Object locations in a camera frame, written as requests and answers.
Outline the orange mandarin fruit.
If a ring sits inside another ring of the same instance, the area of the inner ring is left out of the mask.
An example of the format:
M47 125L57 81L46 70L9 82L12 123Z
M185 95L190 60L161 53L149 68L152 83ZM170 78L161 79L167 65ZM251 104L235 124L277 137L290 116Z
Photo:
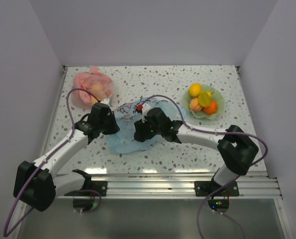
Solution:
M211 101L209 107L203 107L203 112L207 115L212 115L217 112L218 105L216 101Z

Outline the peach fruit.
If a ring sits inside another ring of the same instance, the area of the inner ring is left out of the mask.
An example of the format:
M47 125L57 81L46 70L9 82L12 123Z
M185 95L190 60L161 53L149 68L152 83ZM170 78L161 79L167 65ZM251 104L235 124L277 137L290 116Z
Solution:
M202 111L202 106L199 104L198 102L198 98L193 98L191 99L190 103L189 103L189 108L192 112L200 112Z

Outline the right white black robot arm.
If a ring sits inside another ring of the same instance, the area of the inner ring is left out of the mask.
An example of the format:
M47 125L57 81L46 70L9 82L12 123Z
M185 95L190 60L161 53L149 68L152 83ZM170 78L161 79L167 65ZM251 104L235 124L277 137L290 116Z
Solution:
M226 130L209 130L183 120L171 120L161 108L152 108L148 104L138 105L136 111L142 114L142 118L134 123L134 140L138 142L160 136L168 142L197 144L219 152L224 164L210 183L215 195L226 192L231 180L245 176L258 153L258 146L250 135L236 125Z

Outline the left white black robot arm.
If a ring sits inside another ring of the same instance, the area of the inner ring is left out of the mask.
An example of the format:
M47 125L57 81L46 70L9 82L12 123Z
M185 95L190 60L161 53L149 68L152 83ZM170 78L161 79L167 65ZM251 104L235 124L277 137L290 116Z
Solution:
M61 177L57 174L77 152L100 134L109 135L118 131L110 103L107 100L95 103L91 112L76 122L55 148L32 163L24 161L19 165L14 197L43 212L56 198L66 194L97 195L97 187L91 182L90 174L79 169Z

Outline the yellow green starfruit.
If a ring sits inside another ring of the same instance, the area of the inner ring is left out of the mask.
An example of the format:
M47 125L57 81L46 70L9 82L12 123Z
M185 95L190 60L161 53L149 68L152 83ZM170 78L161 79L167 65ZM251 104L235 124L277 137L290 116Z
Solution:
M198 103L203 107L207 108L211 105L211 97L209 96L208 92L201 92L198 96Z

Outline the blue printed plastic bag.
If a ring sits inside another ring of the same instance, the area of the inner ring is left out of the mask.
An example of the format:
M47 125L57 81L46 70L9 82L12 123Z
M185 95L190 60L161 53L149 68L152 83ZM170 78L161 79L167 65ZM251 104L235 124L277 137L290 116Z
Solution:
M186 116L182 107L176 108L169 100L160 97L143 97L132 103L125 103L114 110L116 123L120 131L106 136L106 144L115 154L129 154L143 151L151 145L164 141L162 136L155 134L151 124L143 120L142 114L136 110L137 106L146 106L148 110L162 111L169 120L179 120L181 111Z

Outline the yellow pear fruit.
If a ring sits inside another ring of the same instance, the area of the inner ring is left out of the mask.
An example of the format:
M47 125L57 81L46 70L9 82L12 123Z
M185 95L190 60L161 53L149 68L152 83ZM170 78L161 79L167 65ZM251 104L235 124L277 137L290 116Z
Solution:
M214 92L207 92L207 94L209 95L210 98L212 98Z

